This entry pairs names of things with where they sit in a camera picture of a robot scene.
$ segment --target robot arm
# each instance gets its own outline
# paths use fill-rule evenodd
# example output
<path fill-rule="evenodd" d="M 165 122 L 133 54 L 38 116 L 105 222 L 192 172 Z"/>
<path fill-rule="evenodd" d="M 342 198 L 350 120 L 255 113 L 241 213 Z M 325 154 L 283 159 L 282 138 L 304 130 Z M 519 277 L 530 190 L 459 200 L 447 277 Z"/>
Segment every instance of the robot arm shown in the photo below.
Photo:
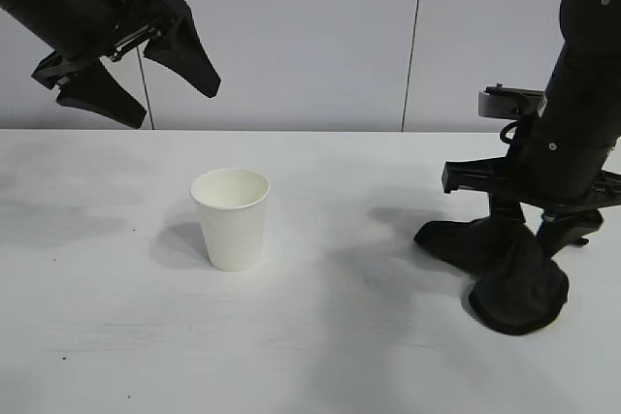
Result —
<path fill-rule="evenodd" d="M 110 76 L 113 62 L 148 42 L 145 57 L 178 73 L 208 97 L 220 78 L 205 54 L 184 0 L 0 0 L 0 7 L 54 52 L 33 73 L 58 104 L 139 128 L 145 109 Z"/>
<path fill-rule="evenodd" d="M 563 0 L 560 20 L 565 45 L 545 92 L 497 85 L 479 96 L 482 116 L 514 120 L 501 133 L 507 155 L 446 163 L 444 191 L 488 193 L 490 215 L 430 222 L 415 237 L 479 276 L 469 302 L 503 334 L 556 319 L 570 285 L 552 258 L 587 244 L 604 222 L 600 208 L 621 206 L 621 175 L 602 170 L 621 135 L 621 0 Z M 536 235 L 520 203 L 543 209 Z"/>

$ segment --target white wall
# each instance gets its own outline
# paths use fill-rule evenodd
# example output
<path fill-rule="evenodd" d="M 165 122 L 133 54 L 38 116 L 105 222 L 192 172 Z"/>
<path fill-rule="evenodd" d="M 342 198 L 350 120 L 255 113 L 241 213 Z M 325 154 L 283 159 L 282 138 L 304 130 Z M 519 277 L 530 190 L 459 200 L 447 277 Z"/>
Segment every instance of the white wall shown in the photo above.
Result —
<path fill-rule="evenodd" d="M 477 116 L 478 91 L 502 82 L 544 89 L 560 52 L 561 0 L 420 0 L 409 131 L 497 130 Z"/>
<path fill-rule="evenodd" d="M 187 0 L 222 75 L 145 62 L 160 129 L 401 129 L 416 0 Z"/>

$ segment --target black cloth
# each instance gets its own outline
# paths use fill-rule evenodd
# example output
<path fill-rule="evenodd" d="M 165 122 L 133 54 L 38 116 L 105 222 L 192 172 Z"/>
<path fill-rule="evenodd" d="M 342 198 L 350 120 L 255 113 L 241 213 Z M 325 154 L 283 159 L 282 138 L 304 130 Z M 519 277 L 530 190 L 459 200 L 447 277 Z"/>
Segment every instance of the black cloth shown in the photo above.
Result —
<path fill-rule="evenodd" d="M 567 276 L 520 221 L 430 222 L 414 240 L 438 259 L 480 276 L 469 300 L 496 332 L 519 335 L 546 327 L 567 301 Z"/>

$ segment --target table surface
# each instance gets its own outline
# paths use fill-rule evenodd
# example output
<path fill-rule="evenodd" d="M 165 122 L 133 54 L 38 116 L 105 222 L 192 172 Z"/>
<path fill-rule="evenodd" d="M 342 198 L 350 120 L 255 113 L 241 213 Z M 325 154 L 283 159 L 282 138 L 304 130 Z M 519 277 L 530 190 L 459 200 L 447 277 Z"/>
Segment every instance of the table surface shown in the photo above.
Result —
<path fill-rule="evenodd" d="M 617 412 L 621 211 L 558 256 L 570 301 L 524 337 L 479 325 L 473 280 L 411 244 L 428 220 L 487 213 L 481 193 L 442 193 L 443 162 L 505 149 L 475 134 L 0 132 L 0 412 Z M 223 166 L 272 183 L 267 260 L 243 273 L 204 259 L 188 198 Z"/>

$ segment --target white paper cup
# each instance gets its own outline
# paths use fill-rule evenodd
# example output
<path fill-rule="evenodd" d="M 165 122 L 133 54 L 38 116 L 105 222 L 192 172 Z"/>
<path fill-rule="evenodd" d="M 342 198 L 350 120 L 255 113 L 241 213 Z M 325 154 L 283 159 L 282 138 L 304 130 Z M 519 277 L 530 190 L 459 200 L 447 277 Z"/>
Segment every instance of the white paper cup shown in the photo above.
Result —
<path fill-rule="evenodd" d="M 245 271 L 261 262 L 269 192 L 267 178 L 244 169 L 216 170 L 192 183 L 190 196 L 216 268 Z"/>

